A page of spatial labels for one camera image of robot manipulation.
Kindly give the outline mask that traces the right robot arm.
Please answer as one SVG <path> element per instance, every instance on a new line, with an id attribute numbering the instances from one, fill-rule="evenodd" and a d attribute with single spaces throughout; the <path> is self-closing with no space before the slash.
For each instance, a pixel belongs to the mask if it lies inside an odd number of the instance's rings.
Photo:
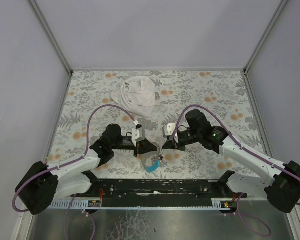
<path id="1" fill-rule="evenodd" d="M 186 146 L 199 143 L 205 149 L 240 163 L 256 177 L 232 173 L 226 184 L 234 193 L 263 198 L 277 210 L 290 213 L 300 200 L 300 165 L 284 163 L 245 145 L 233 136 L 223 124 L 212 126 L 198 109 L 185 115 L 188 127 L 179 131 L 178 123 L 163 127 L 167 141 L 162 149 L 185 151 Z"/>

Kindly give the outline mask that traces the blue key tag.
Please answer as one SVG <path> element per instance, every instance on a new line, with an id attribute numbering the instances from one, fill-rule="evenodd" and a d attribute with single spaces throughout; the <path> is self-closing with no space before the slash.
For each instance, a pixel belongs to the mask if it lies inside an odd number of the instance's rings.
<path id="1" fill-rule="evenodd" d="M 158 168 L 160 167 L 160 161 L 157 160 L 154 164 L 152 164 L 151 166 L 146 166 L 145 170 L 147 173 L 152 173 L 154 171 L 156 171 Z"/>

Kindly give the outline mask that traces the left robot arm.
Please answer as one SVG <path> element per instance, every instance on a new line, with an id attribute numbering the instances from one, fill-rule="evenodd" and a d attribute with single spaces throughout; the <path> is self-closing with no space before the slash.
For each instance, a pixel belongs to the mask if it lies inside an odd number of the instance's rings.
<path id="1" fill-rule="evenodd" d="M 130 150 L 137 157 L 156 152 L 158 148 L 146 138 L 142 125 L 138 124 L 130 134 L 123 136 L 118 124 L 110 124 L 84 155 L 60 165 L 34 163 L 15 188 L 14 197 L 20 198 L 32 215 L 38 215 L 56 200 L 85 194 L 97 182 L 90 171 L 108 163 L 115 150 Z"/>

